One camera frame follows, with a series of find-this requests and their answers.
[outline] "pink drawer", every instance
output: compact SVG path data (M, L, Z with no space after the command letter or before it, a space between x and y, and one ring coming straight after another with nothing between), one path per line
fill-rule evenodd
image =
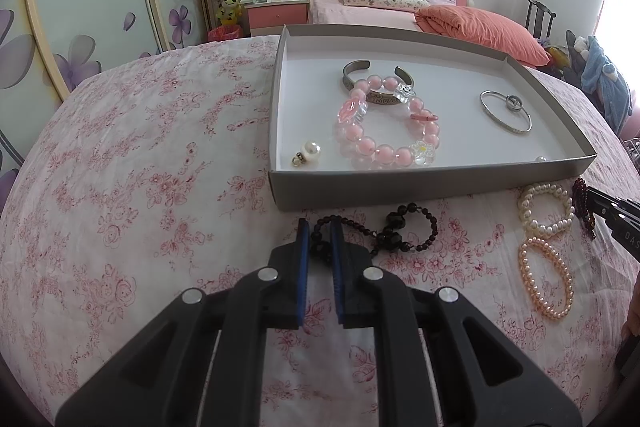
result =
M249 25L251 28L306 24L306 4L260 6L250 8L247 11L249 12Z

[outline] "gray box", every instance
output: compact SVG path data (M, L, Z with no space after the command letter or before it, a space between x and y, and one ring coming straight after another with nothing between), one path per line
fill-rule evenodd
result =
M342 67L360 59L372 65L361 76L352 74L354 80L387 76L396 64L413 76L425 107L440 116L441 142L431 166L360 170L359 160L332 141L331 128L348 94ZM484 90L521 97L532 131L518 136L495 124L478 99ZM493 100L487 99L490 107L509 118L495 106L500 100ZM366 130L377 129L387 142L398 137L389 142L394 147L413 141L398 132L400 119L388 107L369 108ZM388 129L393 125L396 130ZM321 143L319 163L292 167L290 159L307 139ZM284 28L274 67L269 154L271 192L280 210L406 203L562 180L582 174L596 157L555 97L508 54L438 35L357 25Z

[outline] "silver bolt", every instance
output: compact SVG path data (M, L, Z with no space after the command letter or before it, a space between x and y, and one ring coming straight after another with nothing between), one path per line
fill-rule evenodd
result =
M266 266L258 272L258 279L261 281L274 281L278 278L278 270L271 266Z
M182 302L185 304L196 304L202 301L202 291L197 288L189 288L182 292Z
M438 297L445 302L455 302L458 300L459 296L460 294L457 290L449 288L448 286L440 288L440 291L438 292Z
M383 271L377 266L369 266L368 268L365 268L362 274L365 279L369 279L370 281L379 281L384 275Z

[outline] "pink mattress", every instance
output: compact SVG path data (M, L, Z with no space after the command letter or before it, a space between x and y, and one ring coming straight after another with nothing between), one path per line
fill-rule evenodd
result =
M301 214L315 222L332 213L285 214L271 198L277 45L277 36L213 42L105 71L76 89L40 135L0 218L0 352L49 419L180 291L232 287L292 241ZM638 174L583 93L534 74L598 151L587 183L640 200ZM638 263L600 218L593 242L574 224L552 242L574 273L574 307L561 322L546 320L520 280L518 195L423 203L440 229L429 250L374 262L414 287L460 289L587 422L607 399ZM377 228L390 209L339 213ZM402 233L418 244L430 232L410 219ZM536 275L558 305L554 277ZM260 425L373 427L376 382L372 331L338 325L330 272L312 263L304 327L268 332Z
M313 24L359 24L422 31L412 12L345 6L342 0L309 0Z

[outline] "blue clothing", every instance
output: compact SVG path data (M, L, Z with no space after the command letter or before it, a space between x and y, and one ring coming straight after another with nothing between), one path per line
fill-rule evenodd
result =
M589 36L589 58L580 79L582 90L589 94L593 94L596 89L601 92L604 119L618 136L626 119L631 116L631 92L620 72L615 82L605 75L606 71L612 70L613 64L604 54L598 39Z

